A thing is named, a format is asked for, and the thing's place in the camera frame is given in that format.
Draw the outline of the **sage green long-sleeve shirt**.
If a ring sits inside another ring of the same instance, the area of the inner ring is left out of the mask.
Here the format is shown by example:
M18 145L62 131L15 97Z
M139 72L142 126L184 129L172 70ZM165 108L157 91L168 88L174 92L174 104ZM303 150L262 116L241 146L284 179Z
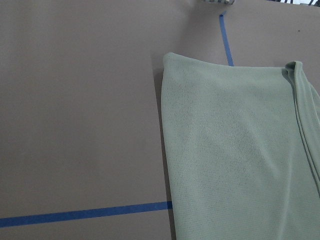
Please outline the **sage green long-sleeve shirt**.
M320 237L320 97L303 64L163 58L161 118L179 240Z

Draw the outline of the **blue tape line crosswise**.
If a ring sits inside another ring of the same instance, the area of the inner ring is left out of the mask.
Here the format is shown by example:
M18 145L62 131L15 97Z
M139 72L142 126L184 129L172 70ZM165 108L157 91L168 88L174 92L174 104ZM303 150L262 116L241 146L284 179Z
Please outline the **blue tape line crosswise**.
M26 225L46 224L73 220L83 220L110 216L120 216L136 213L156 212L162 210L171 210L173 208L171 201L143 203L134 205L114 206L106 208L96 208L87 210L46 213L16 217L6 217L0 219L0 227L17 227Z

